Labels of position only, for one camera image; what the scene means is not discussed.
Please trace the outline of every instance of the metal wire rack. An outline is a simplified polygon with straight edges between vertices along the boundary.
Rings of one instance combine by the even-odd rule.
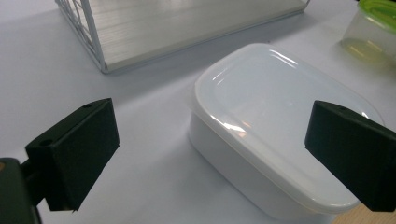
[[[55,0],[103,73],[304,11],[310,0]]]

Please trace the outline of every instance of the white tabletop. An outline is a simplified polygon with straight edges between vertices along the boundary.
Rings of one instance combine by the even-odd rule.
[[[76,213],[38,207],[44,223],[330,223],[273,220],[227,182],[189,142],[185,95],[205,69],[249,43],[270,43],[335,78],[396,131],[396,69],[373,68],[339,45],[353,0],[314,0],[275,21],[103,75],[48,0],[0,2],[0,156],[24,147],[81,105],[111,97],[120,148]]]

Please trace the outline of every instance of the food storage container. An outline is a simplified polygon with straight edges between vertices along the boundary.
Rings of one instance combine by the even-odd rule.
[[[396,63],[396,2],[360,0],[359,11],[341,41],[343,47],[365,63]]]
[[[315,68],[282,49],[249,45],[196,80],[190,140],[272,217],[343,213],[359,201],[304,147],[315,100],[382,123],[359,95]]]

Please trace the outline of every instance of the green lid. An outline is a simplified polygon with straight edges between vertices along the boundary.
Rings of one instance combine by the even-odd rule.
[[[396,32],[396,2],[390,0],[360,0],[359,7],[382,28]]]

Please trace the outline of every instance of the white plastic container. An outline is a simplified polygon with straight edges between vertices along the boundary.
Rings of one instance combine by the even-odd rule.
[[[191,95],[190,139],[268,215],[343,213],[359,203],[308,150],[315,100],[381,118],[356,93],[275,47],[244,47],[208,68]]]

